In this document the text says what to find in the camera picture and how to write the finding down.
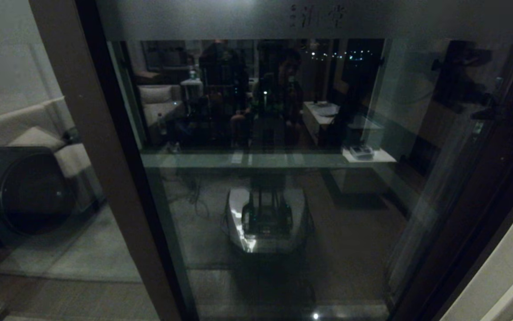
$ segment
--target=wall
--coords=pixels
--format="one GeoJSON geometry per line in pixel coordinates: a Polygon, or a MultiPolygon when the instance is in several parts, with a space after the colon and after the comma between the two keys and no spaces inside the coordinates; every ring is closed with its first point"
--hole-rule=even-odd
{"type": "Polygon", "coordinates": [[[0,114],[61,97],[27,0],[0,1],[0,114]]]}
{"type": "Polygon", "coordinates": [[[441,321],[493,320],[504,296],[513,296],[513,224],[441,321]]]}

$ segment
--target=black speaker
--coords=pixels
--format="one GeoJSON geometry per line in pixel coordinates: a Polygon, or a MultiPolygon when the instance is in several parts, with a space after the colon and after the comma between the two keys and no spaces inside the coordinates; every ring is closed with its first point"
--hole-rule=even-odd
{"type": "Polygon", "coordinates": [[[61,226],[75,198],[48,148],[0,148],[0,240],[13,244],[61,226]]]}

